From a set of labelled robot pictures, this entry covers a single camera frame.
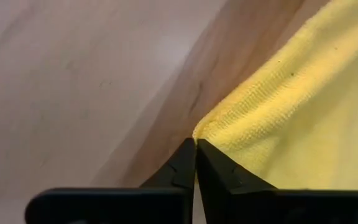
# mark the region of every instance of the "microfiber towel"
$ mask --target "microfiber towel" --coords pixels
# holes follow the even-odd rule
[[[194,130],[281,189],[358,189],[358,1],[331,1]]]

